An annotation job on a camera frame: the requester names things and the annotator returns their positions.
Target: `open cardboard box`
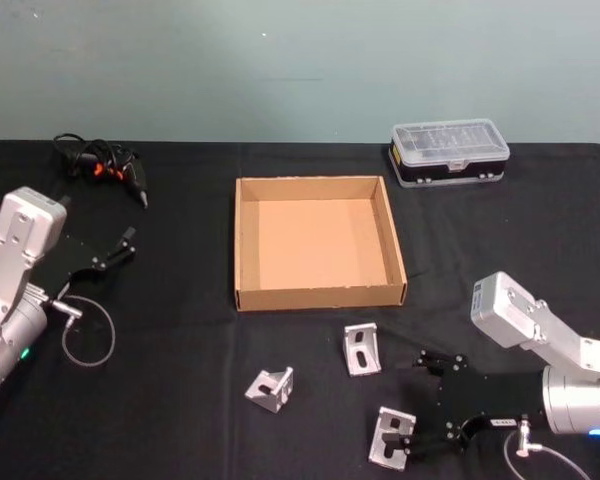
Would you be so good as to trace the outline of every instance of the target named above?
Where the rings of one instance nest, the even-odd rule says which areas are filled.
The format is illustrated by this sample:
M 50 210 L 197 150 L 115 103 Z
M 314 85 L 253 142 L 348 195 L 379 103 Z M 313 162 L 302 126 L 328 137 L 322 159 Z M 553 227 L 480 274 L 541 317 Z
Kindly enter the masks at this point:
M 382 177 L 238 179 L 235 215 L 238 310 L 404 302 Z

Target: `white cable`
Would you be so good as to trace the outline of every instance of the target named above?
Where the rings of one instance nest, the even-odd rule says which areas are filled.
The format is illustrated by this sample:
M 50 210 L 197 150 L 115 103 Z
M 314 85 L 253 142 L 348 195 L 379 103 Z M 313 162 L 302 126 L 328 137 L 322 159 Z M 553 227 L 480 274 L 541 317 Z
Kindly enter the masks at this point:
M 509 469 L 513 472 L 513 474 L 518 477 L 518 480 L 527 480 L 526 478 L 524 478 L 522 475 L 520 475 L 520 472 L 518 472 L 518 470 L 516 470 L 516 468 L 513 466 L 513 463 L 511 463 L 511 459 L 509 458 L 509 443 L 511 442 L 511 438 L 517 433 L 517 431 L 513 431 L 511 432 L 509 435 L 507 435 L 506 440 L 504 441 L 504 445 L 502 447 L 502 452 L 504 453 L 504 460 L 507 462 L 507 466 L 509 467 Z M 549 447 L 545 447 L 544 445 L 541 446 L 542 448 L 539 450 L 540 452 L 547 452 L 550 453 L 551 455 L 553 455 L 554 457 L 559 458 L 560 460 L 562 460 L 564 463 L 566 463 L 567 465 L 569 465 L 571 468 L 573 468 L 578 475 L 580 475 L 584 480 L 591 480 L 591 477 L 589 477 L 589 475 L 587 475 L 585 473 L 584 470 L 582 470 L 582 468 L 580 468 L 573 460 L 571 460 L 570 458 L 565 457 L 563 454 L 561 454 L 560 452 L 556 452 L 554 449 L 549 448 Z
M 86 303 L 93 305 L 94 307 L 98 308 L 104 314 L 107 321 L 109 322 L 109 326 L 111 327 L 111 347 L 109 347 L 109 351 L 107 352 L 107 354 L 102 359 L 98 360 L 97 362 L 83 362 L 82 360 L 78 360 L 76 357 L 74 357 L 71 354 L 71 352 L 69 352 L 69 349 L 67 348 L 67 334 L 69 333 L 69 330 L 71 330 L 71 326 L 74 323 L 72 321 L 72 319 L 70 319 L 67 322 L 66 326 L 64 327 L 64 331 L 62 332 L 62 350 L 64 350 L 64 353 L 69 358 L 69 360 L 71 360 L 73 363 L 75 363 L 76 365 L 79 365 L 81 367 L 87 367 L 87 368 L 99 367 L 100 365 L 105 363 L 107 360 L 109 360 L 109 358 L 111 358 L 111 355 L 113 355 L 113 350 L 116 347 L 116 327 L 113 324 L 111 315 L 109 315 L 109 312 L 107 312 L 102 305 L 100 305 L 95 300 L 91 300 L 90 298 L 81 297 L 79 295 L 65 295 L 64 298 L 78 300 L 78 301 L 86 302 Z

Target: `teal wall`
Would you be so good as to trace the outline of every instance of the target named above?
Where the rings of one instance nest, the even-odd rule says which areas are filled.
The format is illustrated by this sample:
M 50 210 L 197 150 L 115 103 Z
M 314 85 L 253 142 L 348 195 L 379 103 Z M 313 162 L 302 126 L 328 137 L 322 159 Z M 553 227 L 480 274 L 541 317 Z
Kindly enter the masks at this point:
M 600 142 L 600 0 L 0 0 L 0 138 Z

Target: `black tablecloth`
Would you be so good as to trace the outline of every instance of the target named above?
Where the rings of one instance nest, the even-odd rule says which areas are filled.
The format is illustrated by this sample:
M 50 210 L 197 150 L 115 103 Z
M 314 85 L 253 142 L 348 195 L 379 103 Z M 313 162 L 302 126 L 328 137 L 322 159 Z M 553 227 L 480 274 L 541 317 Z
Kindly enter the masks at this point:
M 150 187 L 143 211 L 118 185 L 69 182 L 50 144 L 0 142 L 0 201 L 22 185 L 73 203 L 65 227 L 106 248 L 137 228 L 134 262 L 79 286 L 118 329 L 106 367 L 74 367 L 61 318 L 0 390 L 0 479 L 513 478 L 502 432 L 384 470 L 367 462 L 378 408 L 421 416 L 437 380 L 407 367 L 421 346 L 463 352 L 485 372 L 543 363 L 473 326 L 473 283 L 508 272 L 582 335 L 600 338 L 600 145 L 512 145 L 503 181 L 404 190 L 379 145 L 139 143 Z M 384 175 L 405 260 L 404 307 L 238 314 L 233 201 L 241 176 Z M 349 378 L 344 325 L 377 322 L 383 372 Z M 271 414 L 244 398 L 261 369 L 295 370 Z M 534 432 L 600 479 L 600 441 Z M 520 470 L 571 475 L 548 455 Z

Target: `led light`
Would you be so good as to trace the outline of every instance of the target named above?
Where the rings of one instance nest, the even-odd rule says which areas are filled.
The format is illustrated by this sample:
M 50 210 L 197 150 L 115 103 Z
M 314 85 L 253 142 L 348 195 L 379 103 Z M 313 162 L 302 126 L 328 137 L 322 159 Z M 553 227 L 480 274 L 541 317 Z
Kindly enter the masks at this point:
M 600 428 L 592 428 L 589 430 L 589 435 L 592 437 L 600 437 Z

